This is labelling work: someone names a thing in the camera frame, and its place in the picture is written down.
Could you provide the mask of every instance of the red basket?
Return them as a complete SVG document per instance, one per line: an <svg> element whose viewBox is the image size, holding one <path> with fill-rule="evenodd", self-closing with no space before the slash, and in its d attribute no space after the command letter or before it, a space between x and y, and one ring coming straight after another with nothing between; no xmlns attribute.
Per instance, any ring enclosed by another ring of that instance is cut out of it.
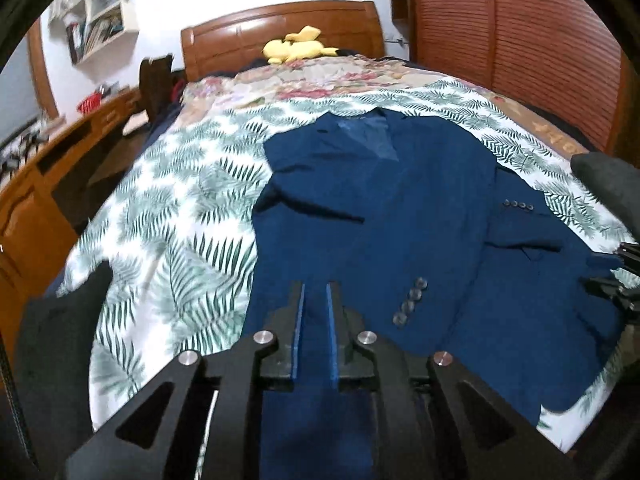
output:
<svg viewBox="0 0 640 480"><path fill-rule="evenodd" d="M100 95L100 92L94 92L78 105L77 110L82 115L87 115L100 106L101 100L102 96Z"/></svg>

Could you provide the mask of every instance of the drawer handle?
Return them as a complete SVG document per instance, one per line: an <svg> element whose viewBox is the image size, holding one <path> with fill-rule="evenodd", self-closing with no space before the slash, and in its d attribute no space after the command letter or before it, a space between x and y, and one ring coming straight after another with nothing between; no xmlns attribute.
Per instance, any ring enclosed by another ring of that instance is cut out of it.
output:
<svg viewBox="0 0 640 480"><path fill-rule="evenodd" d="M105 118L103 119L104 123L110 123L111 121L113 121L116 117L118 116L118 112L117 110L113 110L111 112L109 112Z"/></svg>

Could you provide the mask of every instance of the palm leaf patterned sheet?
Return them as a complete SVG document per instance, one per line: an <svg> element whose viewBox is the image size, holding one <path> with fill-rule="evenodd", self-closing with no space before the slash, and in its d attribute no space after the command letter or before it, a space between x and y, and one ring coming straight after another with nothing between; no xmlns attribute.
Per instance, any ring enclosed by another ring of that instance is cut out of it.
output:
<svg viewBox="0 0 640 480"><path fill-rule="evenodd" d="M81 285L103 259L114 270L90 365L95 429L181 351L211 354L239 338L258 258L251 211L271 176L263 142L326 112L353 116L375 107L462 126L500 164L542 190L552 211L593 250L611 252L632 241L573 177L567 160L452 77L423 88L293 98L208 114L170 129L143 153L66 263L59 295ZM625 283L635 278L617 273ZM620 362L616 352L569 411L543 408L538 429L568 450L607 399Z"/></svg>

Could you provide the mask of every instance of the desk drawer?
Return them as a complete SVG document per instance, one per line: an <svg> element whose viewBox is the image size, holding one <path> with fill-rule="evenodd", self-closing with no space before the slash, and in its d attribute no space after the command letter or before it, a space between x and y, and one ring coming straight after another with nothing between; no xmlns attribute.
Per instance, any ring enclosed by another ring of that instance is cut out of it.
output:
<svg viewBox="0 0 640 480"><path fill-rule="evenodd" d="M124 106L124 114L125 116L128 117L131 114L138 111L138 102L140 101L140 92L138 90L135 90L131 92L130 95L125 97L122 101L123 101L122 104Z"/></svg>
<svg viewBox="0 0 640 480"><path fill-rule="evenodd" d="M92 120L92 130L99 136L114 129L118 123L125 119L124 103L116 101L105 106Z"/></svg>

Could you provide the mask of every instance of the red object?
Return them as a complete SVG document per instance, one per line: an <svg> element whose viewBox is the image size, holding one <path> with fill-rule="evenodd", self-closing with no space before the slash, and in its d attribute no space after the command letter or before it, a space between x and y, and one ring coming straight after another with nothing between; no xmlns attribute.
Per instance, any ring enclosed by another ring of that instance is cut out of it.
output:
<svg viewBox="0 0 640 480"><path fill-rule="evenodd" d="M93 112L98 106L100 106L100 101L102 100L102 96L100 92L94 92L89 97L87 97L84 101L82 101L78 108L76 108L82 115L87 115Z"/></svg>
<svg viewBox="0 0 640 480"><path fill-rule="evenodd" d="M187 83L184 79L180 79L180 81L178 81L175 85L174 85L174 89L171 92L171 102L175 103L178 99L180 99L180 96L182 95L182 91L184 90L184 87L187 86Z"/></svg>

